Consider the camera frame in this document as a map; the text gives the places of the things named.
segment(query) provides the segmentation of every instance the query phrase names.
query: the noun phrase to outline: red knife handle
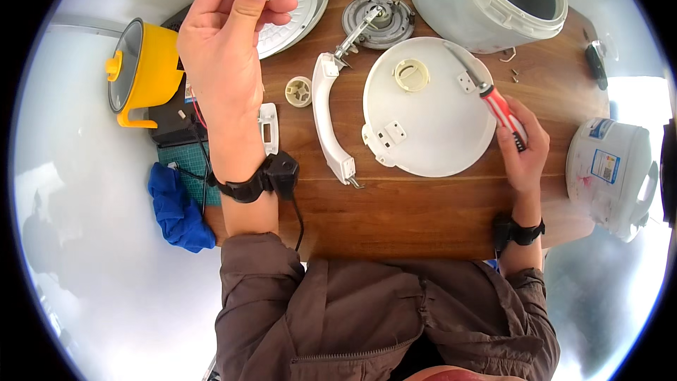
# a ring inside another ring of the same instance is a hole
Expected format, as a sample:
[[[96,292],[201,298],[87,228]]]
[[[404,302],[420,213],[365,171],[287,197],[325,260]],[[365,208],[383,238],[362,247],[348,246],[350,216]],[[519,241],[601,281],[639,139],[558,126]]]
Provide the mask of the red knife handle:
[[[490,86],[485,92],[482,92],[479,97],[484,100],[484,103],[489,108],[489,112],[496,118],[498,125],[508,127],[514,137],[514,144],[517,150],[522,152],[527,149],[527,132],[524,130],[522,123],[512,114],[508,102],[501,96],[501,94]]]

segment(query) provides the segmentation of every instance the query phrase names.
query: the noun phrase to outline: person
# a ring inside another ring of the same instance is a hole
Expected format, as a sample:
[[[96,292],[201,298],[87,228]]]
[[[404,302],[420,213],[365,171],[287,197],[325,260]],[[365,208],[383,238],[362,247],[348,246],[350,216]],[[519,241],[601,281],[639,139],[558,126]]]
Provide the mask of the person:
[[[258,33],[283,25],[296,0],[195,0],[177,48],[208,127],[218,181],[245,182],[266,157]],[[539,178],[549,138],[506,98],[529,136],[518,153],[496,131],[515,191],[512,218],[541,221]],[[221,197],[223,309],[216,371],[223,380],[548,380],[559,345],[546,314],[540,238],[510,242],[500,273],[484,262],[312,260],[277,236],[277,198]]]

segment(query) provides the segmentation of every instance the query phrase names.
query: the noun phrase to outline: yellow electric cooker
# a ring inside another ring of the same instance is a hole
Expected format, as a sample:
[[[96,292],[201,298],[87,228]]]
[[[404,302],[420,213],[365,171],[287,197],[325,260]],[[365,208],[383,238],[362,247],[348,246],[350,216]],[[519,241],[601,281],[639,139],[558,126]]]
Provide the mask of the yellow electric cooker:
[[[134,19],[106,61],[108,103],[123,127],[157,128],[150,120],[129,120],[129,111],[164,105],[179,88],[176,31]]]

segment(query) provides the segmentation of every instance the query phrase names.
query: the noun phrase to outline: black wrist strap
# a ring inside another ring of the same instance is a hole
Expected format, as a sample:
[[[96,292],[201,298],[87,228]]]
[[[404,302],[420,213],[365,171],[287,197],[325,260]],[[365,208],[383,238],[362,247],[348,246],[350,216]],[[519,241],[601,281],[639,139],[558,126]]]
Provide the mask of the black wrist strap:
[[[291,200],[299,180],[299,163],[287,153],[268,155],[256,172],[245,182],[222,184],[214,173],[209,174],[207,183],[238,203],[252,203],[263,191],[275,191],[282,200]]]
[[[501,252],[511,241],[521,246],[532,244],[539,235],[546,233],[546,224],[541,218],[541,223],[537,226],[524,227],[516,223],[511,215],[502,213],[494,218],[492,231],[496,258],[500,258]]]

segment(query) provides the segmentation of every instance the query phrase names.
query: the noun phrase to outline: wooden table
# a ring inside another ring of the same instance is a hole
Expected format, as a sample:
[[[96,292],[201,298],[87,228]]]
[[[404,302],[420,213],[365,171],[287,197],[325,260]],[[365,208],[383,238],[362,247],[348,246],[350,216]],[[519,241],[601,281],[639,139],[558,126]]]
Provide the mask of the wooden table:
[[[277,104],[280,148],[300,165],[295,194],[306,226],[301,258],[492,258],[491,220],[496,212],[509,210],[512,201],[495,138],[474,165],[442,179],[379,164],[362,143],[361,127],[364,84],[381,52],[359,47],[357,55],[347,58],[354,69],[341,71],[329,100],[336,138],[355,158],[357,178],[366,185],[356,190],[341,184],[326,165],[311,106],[298,109],[286,102],[287,81],[297,75],[312,78],[317,56],[334,51],[345,38],[341,13],[350,2],[329,0],[322,20],[306,38],[261,61],[264,102]],[[529,106],[550,135],[550,154],[541,180],[547,225],[544,248],[584,237],[593,227],[571,205],[564,176],[567,149],[577,127],[591,117],[609,114],[609,99],[598,89],[584,58],[588,43],[583,29],[595,38],[591,23],[570,9],[558,36],[518,47],[510,63],[499,61],[505,58],[503,53],[477,55],[492,73],[496,87]],[[416,36],[438,37],[420,17]],[[518,84],[512,81],[512,68],[519,72]],[[221,208],[208,207],[205,218],[220,245],[226,237]],[[298,233],[291,203],[281,201],[284,243],[294,247]]]

